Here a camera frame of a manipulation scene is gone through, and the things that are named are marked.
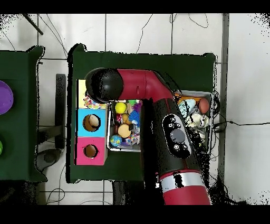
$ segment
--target black spherical joint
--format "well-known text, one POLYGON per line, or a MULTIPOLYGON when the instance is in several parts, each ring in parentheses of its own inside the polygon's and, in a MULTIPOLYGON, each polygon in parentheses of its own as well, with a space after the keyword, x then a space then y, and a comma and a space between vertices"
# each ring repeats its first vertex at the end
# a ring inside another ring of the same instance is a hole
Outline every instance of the black spherical joint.
POLYGON ((123 79, 117 69, 97 68, 85 76, 88 95, 100 104, 117 100, 123 91, 123 79))

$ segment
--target purple disc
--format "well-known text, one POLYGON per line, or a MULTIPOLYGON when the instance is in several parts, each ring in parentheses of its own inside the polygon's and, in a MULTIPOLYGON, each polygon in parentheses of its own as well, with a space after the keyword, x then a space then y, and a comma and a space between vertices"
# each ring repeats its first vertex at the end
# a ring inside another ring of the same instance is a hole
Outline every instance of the purple disc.
POLYGON ((13 104, 13 93, 10 87, 0 81, 0 115, 8 112, 13 104))

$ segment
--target green table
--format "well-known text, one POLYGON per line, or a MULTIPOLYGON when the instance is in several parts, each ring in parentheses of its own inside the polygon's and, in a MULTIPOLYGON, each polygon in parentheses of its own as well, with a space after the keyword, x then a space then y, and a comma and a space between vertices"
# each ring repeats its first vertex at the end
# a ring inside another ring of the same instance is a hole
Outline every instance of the green table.
POLYGON ((155 55, 123 54, 112 52, 86 52, 83 44, 75 45, 69 53, 69 78, 67 106, 67 181, 83 180, 126 180, 141 181, 140 153, 109 151, 104 166, 74 165, 76 79, 95 68, 149 69, 161 73, 171 89, 178 87, 166 75, 169 74, 181 90, 213 91, 215 56, 212 53, 200 55, 155 55))
POLYGON ((0 51, 0 80, 13 91, 14 103, 0 115, 0 180, 46 181, 35 168, 37 145, 36 65, 43 48, 0 51))

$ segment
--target green toy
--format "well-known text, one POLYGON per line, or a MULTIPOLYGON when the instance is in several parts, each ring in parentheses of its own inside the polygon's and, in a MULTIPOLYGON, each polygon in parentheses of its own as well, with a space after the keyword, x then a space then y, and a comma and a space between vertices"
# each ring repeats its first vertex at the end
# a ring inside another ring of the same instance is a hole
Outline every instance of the green toy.
POLYGON ((3 145, 2 145, 2 142, 0 141, 0 155, 2 153, 2 150, 3 150, 3 145))
POLYGON ((137 100, 135 99, 129 99, 128 102, 130 103, 131 106, 137 103, 137 100))

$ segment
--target red robot arm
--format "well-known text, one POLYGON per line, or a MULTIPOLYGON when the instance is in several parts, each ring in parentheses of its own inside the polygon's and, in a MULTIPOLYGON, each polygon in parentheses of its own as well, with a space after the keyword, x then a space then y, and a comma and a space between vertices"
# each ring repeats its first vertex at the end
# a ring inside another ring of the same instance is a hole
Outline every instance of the red robot arm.
POLYGON ((173 92, 155 71, 98 68, 86 77, 90 97, 110 100, 152 99, 152 129, 165 204, 210 204, 173 92))

